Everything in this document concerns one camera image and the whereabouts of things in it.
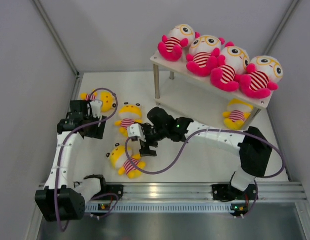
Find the yellow plush front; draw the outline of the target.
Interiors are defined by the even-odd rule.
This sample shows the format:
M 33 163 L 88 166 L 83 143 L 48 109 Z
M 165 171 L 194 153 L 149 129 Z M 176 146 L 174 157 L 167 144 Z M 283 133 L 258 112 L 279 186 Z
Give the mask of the yellow plush front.
M 140 169 L 144 169 L 146 163 L 141 160 L 139 153 L 134 154 L 131 147 L 127 148 L 131 161 Z M 142 172 L 136 169 L 125 153 L 125 146 L 120 143 L 116 143 L 114 149 L 106 154 L 112 167 L 117 171 L 118 175 L 126 175 L 129 179 L 135 179 L 141 176 Z

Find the yellow plush sideways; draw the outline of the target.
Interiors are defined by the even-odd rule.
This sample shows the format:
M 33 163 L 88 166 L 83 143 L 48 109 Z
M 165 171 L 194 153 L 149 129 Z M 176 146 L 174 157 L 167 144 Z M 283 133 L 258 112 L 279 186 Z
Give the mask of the yellow plush sideways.
M 102 101 L 103 103 L 102 108 L 101 108 L 102 113 L 115 109 L 117 106 L 114 96 L 107 91 L 102 91 L 101 93 L 83 92 L 79 95 L 79 98 L 81 100 L 88 101 L 88 102 L 95 101 L 95 100 Z

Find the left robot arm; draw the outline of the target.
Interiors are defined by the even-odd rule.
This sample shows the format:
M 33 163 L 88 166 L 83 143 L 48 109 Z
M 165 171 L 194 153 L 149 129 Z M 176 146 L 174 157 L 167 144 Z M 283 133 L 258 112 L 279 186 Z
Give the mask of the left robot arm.
M 85 138 L 103 138 L 106 117 L 101 114 L 102 105 L 100 100 L 73 100 L 66 118 L 57 125 L 50 175 L 44 188 L 35 193 L 35 202 L 47 222 L 80 220 L 88 201 L 107 196 L 103 176 L 92 173 L 94 162 L 77 159 Z

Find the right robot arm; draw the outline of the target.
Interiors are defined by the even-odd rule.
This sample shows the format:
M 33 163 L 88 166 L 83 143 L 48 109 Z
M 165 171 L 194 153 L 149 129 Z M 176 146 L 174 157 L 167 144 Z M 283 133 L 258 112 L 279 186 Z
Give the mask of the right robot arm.
M 238 199 L 246 193 L 248 185 L 255 178 L 265 177 L 272 148 L 260 130 L 227 130 L 201 124 L 191 118 L 173 118 L 159 107 L 148 114 L 149 123 L 139 123 L 134 133 L 140 138 L 140 153 L 155 156 L 150 147 L 169 139 L 179 143 L 205 143 L 210 147 L 225 150 L 239 157 L 240 167 L 234 172 L 228 185 L 228 193 Z

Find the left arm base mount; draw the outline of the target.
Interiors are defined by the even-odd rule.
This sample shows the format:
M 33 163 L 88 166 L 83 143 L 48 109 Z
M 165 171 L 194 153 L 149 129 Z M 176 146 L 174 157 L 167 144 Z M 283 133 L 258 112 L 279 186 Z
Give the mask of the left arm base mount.
M 116 196 L 119 199 L 123 197 L 124 186 L 121 184 L 107 184 L 101 187 L 101 191 L 95 194 L 91 200 L 93 201 L 115 201 Z

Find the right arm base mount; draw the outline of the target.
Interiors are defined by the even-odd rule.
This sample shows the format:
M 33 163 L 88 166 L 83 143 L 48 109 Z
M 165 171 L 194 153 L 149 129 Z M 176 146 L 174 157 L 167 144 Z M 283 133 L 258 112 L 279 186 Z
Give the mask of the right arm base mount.
M 249 184 L 244 191 L 240 191 L 230 184 L 213 184 L 213 200 L 220 202 L 247 201 L 257 199 L 257 189 L 254 184 Z

